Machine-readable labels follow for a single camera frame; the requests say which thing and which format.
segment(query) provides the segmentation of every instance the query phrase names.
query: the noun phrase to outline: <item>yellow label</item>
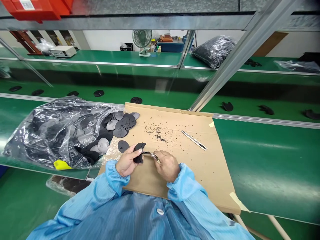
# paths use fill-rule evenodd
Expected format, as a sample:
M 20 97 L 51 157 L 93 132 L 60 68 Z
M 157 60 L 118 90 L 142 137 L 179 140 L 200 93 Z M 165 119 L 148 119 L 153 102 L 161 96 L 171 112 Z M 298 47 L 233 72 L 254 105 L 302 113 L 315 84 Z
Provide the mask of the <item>yellow label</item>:
M 70 167 L 66 162 L 62 161 L 62 160 L 57 160 L 53 163 L 53 165 L 55 166 L 55 168 L 57 170 L 67 170 L 67 169 L 72 169 L 72 167 Z

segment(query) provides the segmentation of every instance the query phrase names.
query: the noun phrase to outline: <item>cardboard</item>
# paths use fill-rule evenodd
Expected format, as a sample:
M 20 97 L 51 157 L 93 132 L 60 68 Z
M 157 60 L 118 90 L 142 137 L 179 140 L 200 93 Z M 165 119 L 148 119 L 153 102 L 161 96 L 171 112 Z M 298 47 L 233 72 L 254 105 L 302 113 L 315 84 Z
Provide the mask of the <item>cardboard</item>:
M 130 146 L 145 142 L 147 144 L 144 151 L 164 150 L 174 155 L 179 163 L 187 164 L 218 209 L 222 212 L 240 214 L 239 205 L 230 196 L 235 190 L 217 131 L 214 126 L 209 126 L 212 123 L 212 114 L 133 103 L 126 103 L 125 111 L 138 112 L 140 118 L 126 137 L 113 138 L 99 174 L 105 171 L 107 160 L 120 159 L 119 140 L 127 141 Z M 204 151 L 193 143 L 181 132 L 182 130 L 201 142 L 208 150 Z M 144 155 L 144 163 L 135 168 L 125 189 L 162 198 L 168 197 L 166 181 L 158 174 L 153 158 L 148 155 Z

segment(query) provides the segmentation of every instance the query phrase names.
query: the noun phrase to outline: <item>left hand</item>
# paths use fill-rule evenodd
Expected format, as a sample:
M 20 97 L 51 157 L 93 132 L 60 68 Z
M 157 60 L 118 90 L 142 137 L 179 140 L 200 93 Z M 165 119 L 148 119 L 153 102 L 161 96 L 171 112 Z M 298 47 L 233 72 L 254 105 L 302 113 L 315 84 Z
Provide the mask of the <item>left hand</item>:
M 130 175 L 138 165 L 138 163 L 135 163 L 133 159 L 141 154 L 142 149 L 140 148 L 137 151 L 133 151 L 135 146 L 136 144 L 125 150 L 120 160 L 116 164 L 116 170 L 122 177 Z

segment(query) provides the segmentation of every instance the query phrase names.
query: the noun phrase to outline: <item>tape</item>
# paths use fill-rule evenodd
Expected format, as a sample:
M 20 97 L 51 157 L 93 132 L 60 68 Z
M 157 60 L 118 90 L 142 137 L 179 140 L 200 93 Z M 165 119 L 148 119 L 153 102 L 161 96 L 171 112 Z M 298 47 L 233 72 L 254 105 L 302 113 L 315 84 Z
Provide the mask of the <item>tape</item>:
M 239 205 L 242 211 L 250 212 L 249 209 L 245 205 L 243 205 L 243 203 L 239 200 L 239 198 L 234 192 L 230 193 L 230 197 L 236 202 L 236 204 Z

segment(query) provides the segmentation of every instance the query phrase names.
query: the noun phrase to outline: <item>plastic bag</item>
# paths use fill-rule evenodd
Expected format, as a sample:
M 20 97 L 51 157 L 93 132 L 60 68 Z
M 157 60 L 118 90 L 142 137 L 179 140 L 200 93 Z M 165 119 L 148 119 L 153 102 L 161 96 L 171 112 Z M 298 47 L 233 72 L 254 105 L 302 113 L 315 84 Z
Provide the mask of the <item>plastic bag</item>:
M 282 68 L 295 72 L 320 73 L 320 67 L 316 62 L 298 62 L 298 61 L 274 61 Z
M 46 186 L 57 193 L 73 197 L 78 192 L 88 187 L 90 183 L 91 182 L 85 180 L 52 175 L 46 181 Z
M 51 55 L 50 50 L 54 49 L 56 47 L 56 45 L 54 45 L 53 43 L 47 42 L 45 39 L 41 38 L 40 43 L 37 44 L 36 47 L 44 55 Z
M 76 147 L 85 147 L 97 138 L 108 141 L 112 131 L 100 127 L 112 112 L 123 105 L 91 103 L 70 96 L 35 108 L 18 126 L 5 146 L 4 155 L 50 169 L 99 168 L 93 166 Z
M 125 43 L 121 42 L 121 46 L 122 48 L 129 48 L 128 45 L 126 45 Z
M 191 55 L 215 69 L 221 66 L 235 45 L 231 37 L 217 36 L 196 47 Z

